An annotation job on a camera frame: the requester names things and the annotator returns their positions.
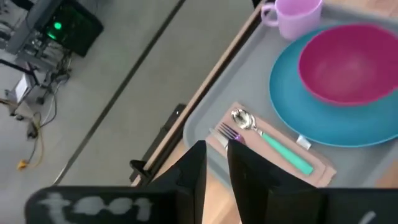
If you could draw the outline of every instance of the spoon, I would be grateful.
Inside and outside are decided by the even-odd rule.
[[[275,149],[284,159],[289,161],[296,169],[303,172],[305,175],[310,175],[313,171],[313,167],[299,155],[294,153],[292,150],[283,146],[279,141],[272,138],[264,131],[257,128],[255,117],[244,109],[235,108],[231,111],[231,116],[234,122],[241,129],[251,129],[257,132],[263,140],[265,140],[273,149]]]

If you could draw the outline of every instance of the wooden table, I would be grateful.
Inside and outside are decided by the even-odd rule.
[[[376,14],[384,16],[398,16],[398,0],[328,0],[335,4],[341,4],[347,7],[353,7],[361,11],[371,11]],[[234,57],[235,53],[240,49],[240,46],[247,39],[248,31],[255,28],[259,23],[260,7],[257,7],[251,14],[249,19],[243,25],[237,36],[234,38],[225,53],[221,56],[213,70],[209,73],[202,86],[199,87],[193,98],[188,103],[187,107],[181,113],[178,120],[172,126],[170,131],[164,137],[163,141],[156,148],[154,153],[147,160],[144,170],[150,170],[156,162],[157,158],[165,151],[165,148],[170,144],[171,139],[178,139],[178,144],[171,148],[168,158],[162,163],[159,170],[157,170],[155,178],[164,173],[171,165],[175,163],[187,150],[187,147],[182,142],[181,134],[177,134],[181,130],[185,120],[196,107],[198,102],[203,98],[209,86],[213,84],[218,75],[222,72],[229,61]],[[141,178],[137,176],[132,185],[141,183]],[[395,161],[388,171],[379,179],[378,187],[398,187],[398,161]],[[215,177],[209,172],[206,180],[206,195],[205,207],[203,211],[203,223],[210,224],[238,224],[239,213],[235,204],[232,191],[223,186]]]

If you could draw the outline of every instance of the yellow cable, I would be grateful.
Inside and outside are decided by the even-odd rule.
[[[35,127],[36,127],[36,129],[37,129],[37,132],[38,132],[38,136],[37,136],[37,137],[40,138],[40,144],[41,144],[39,160],[38,160],[35,164],[33,164],[33,165],[30,165],[25,159],[19,161],[19,163],[18,163],[18,165],[17,165],[17,170],[19,170],[19,171],[22,171],[22,170],[26,169],[27,167],[29,167],[29,168],[35,168],[35,167],[37,167],[38,165],[40,165],[40,163],[43,161],[43,155],[44,155],[44,140],[43,140],[42,129],[41,129],[41,127],[40,127],[40,121],[34,122],[34,125],[35,125]]]

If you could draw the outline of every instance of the beige napkin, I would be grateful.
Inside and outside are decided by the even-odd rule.
[[[331,179],[336,174],[336,170],[325,157],[314,152],[311,149],[306,150],[302,148],[295,141],[283,135],[270,124],[266,123],[261,118],[256,116],[252,111],[247,110],[256,117],[256,123],[259,129],[263,130],[274,139],[278,140],[281,144],[294,151],[297,155],[301,156],[308,163],[310,163],[314,168],[313,172],[310,175],[305,175],[301,173],[301,171],[296,169],[291,163],[285,160],[275,149],[271,148],[268,143],[266,143],[265,140],[263,140],[261,136],[258,135],[258,133],[253,130],[243,130],[237,127],[237,125],[231,118],[231,110],[233,108],[245,109],[239,103],[233,103],[230,109],[226,111],[221,121],[216,125],[215,129],[217,129],[218,126],[222,122],[224,122],[228,126],[232,127],[235,131],[237,131],[240,135],[242,135],[246,142],[246,145],[249,148],[258,153],[260,156],[266,158],[268,161],[279,166],[286,172],[316,187],[326,187],[330,183]],[[206,142],[213,146],[213,148],[215,148],[221,155],[226,157],[226,150],[212,135],[209,135],[206,138]]]

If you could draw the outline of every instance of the blue plate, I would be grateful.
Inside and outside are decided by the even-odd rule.
[[[298,75],[300,53],[316,30],[291,43],[279,56],[269,80],[271,102],[285,124],[312,141],[360,147],[398,137],[398,91],[370,105],[343,107],[314,98]]]

